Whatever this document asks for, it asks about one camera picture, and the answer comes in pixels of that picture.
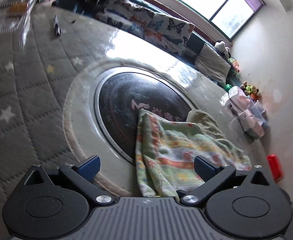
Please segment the white plush toy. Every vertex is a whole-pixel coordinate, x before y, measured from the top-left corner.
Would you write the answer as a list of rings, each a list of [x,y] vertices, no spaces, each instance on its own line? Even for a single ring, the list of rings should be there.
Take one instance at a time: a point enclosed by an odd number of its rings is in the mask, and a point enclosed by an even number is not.
[[[216,41],[214,47],[226,59],[229,59],[231,57],[230,49],[226,46],[226,44],[225,44],[225,42],[223,40]]]

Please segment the front pink tissue pack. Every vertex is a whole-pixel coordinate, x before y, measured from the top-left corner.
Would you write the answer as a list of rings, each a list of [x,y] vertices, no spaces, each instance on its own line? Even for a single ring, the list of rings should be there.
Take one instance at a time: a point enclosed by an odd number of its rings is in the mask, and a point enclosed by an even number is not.
[[[252,139],[257,140],[265,135],[262,125],[249,109],[240,113],[238,120],[243,131]]]

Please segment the small plush toys group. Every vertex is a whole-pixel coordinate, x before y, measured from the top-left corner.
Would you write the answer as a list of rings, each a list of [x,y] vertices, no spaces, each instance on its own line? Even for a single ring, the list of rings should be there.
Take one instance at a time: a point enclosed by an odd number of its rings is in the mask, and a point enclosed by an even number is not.
[[[257,102],[258,99],[261,97],[261,91],[255,86],[255,85],[250,85],[247,83],[247,81],[244,81],[240,88],[242,91],[249,96],[254,102]]]

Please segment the flat butterfly pillow stack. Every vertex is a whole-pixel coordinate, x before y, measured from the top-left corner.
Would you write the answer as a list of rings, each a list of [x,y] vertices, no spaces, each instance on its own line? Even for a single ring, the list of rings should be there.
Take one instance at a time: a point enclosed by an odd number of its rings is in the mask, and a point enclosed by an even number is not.
[[[129,0],[106,0],[103,10],[96,13],[95,19],[144,38],[144,28],[154,15],[154,11]]]

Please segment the red plastic stool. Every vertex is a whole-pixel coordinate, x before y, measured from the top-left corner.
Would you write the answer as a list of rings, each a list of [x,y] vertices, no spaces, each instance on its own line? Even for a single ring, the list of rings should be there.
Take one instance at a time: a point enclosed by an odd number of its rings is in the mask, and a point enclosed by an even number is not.
[[[267,161],[270,166],[273,179],[276,183],[278,183],[284,178],[284,172],[280,160],[275,154],[270,154],[267,156]]]

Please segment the grey quilted star table mat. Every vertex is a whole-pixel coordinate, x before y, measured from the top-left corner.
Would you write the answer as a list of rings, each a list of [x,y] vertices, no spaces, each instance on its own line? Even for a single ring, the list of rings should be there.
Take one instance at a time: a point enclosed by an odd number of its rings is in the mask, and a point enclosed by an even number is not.
[[[58,16],[61,35],[54,34]],[[8,237],[2,208],[33,164],[55,168],[93,154],[102,158],[101,185],[115,193],[136,189],[133,166],[107,154],[95,121],[86,113],[86,93],[71,93],[101,72],[126,63],[166,78],[210,114],[222,133],[253,164],[266,165],[261,142],[252,140],[220,104],[224,90],[165,51],[92,18],[37,5],[24,46],[13,33],[0,34],[0,239]]]

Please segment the rear pink tissue pack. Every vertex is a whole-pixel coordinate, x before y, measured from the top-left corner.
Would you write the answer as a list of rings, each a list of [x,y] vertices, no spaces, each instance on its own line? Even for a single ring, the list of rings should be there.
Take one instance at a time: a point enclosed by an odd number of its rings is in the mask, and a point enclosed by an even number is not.
[[[249,109],[251,100],[247,97],[247,95],[243,92],[243,90],[240,87],[232,87],[228,91],[228,95],[231,102],[234,103],[234,105],[238,107],[240,111],[243,112]]]

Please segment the clear plastic box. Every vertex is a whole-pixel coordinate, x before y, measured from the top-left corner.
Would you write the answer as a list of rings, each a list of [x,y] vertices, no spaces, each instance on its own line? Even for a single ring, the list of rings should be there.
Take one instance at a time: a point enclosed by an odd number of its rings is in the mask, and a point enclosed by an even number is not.
[[[19,45],[26,43],[30,16],[37,0],[0,0],[0,34],[13,33]]]

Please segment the blue sofa bench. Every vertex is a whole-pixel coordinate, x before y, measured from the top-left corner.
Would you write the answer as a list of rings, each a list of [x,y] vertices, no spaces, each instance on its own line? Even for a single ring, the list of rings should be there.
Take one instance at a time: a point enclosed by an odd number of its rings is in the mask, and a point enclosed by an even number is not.
[[[222,88],[241,85],[232,64],[187,21],[130,0],[56,0],[53,6],[141,38],[200,71]]]

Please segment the grey plain cushion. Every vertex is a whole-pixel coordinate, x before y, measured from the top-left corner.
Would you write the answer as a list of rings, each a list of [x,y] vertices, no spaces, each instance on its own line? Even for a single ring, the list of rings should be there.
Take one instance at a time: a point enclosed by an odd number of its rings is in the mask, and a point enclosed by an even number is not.
[[[194,67],[205,76],[216,81],[221,87],[225,87],[226,78],[231,68],[230,64],[206,43],[196,57]]]

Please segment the large butterfly pillow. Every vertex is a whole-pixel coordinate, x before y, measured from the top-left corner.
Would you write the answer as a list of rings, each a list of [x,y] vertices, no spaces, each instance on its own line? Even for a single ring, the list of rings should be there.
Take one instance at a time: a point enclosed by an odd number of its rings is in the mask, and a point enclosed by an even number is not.
[[[190,22],[155,13],[152,21],[144,29],[144,38],[171,54],[183,56],[194,29],[195,26]]]

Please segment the patterned green children's jacket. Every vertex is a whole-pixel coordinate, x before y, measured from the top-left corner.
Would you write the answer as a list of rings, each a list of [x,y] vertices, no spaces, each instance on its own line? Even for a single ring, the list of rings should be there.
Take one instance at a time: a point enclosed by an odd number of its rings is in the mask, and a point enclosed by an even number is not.
[[[136,138],[137,183],[143,197],[175,197],[204,183],[194,170],[196,156],[216,165],[250,170],[251,160],[226,139],[207,113],[192,110],[186,121],[166,120],[141,109]]]

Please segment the green plastic bowl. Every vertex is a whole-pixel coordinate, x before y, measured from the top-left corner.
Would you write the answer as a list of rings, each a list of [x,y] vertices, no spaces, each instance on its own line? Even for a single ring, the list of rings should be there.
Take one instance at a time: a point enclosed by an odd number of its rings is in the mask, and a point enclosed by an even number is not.
[[[229,90],[232,88],[232,86],[230,84],[226,84],[225,85],[225,91],[229,92]]]

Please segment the round black induction cooktop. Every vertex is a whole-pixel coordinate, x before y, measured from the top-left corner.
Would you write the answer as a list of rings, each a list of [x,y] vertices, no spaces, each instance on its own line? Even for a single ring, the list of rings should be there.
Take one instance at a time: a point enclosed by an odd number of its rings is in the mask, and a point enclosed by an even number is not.
[[[135,163],[139,111],[183,122],[194,103],[176,85],[158,74],[129,66],[99,74],[91,92],[91,109],[108,143],[128,163]]]

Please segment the pink tissue pack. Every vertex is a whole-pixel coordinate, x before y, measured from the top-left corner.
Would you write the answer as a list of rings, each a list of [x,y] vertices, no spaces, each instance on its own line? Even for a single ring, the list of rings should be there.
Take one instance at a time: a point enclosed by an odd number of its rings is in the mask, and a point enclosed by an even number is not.
[[[234,105],[238,107],[240,111],[243,112],[249,109],[251,100],[247,97],[247,95],[243,92],[243,90],[240,87],[232,87],[228,91],[228,95],[231,102],[234,103]]]
[[[240,113],[238,120],[243,131],[252,139],[257,140],[265,135],[262,125],[249,109]]]

